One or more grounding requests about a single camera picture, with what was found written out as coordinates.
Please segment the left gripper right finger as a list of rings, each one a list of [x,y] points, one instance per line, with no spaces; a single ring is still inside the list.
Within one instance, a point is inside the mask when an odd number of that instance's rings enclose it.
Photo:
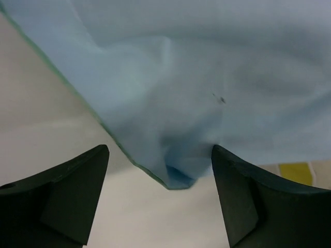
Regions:
[[[212,167],[230,247],[330,247],[330,190],[284,179],[218,145]]]

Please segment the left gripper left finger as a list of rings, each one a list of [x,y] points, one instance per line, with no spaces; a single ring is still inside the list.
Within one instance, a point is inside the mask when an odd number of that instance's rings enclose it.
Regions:
[[[107,172],[98,145],[33,176],[1,186],[1,247],[87,245]]]

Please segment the green and blue pillowcase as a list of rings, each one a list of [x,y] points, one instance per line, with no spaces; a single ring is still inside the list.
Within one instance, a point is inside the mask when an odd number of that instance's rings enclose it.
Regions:
[[[330,158],[330,1],[1,1],[126,156],[170,190],[220,145]]]

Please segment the cream pillow with yellow edge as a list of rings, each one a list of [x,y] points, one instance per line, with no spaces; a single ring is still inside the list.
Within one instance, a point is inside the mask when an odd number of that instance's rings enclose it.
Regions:
[[[259,167],[287,180],[330,190],[330,160],[259,165]]]

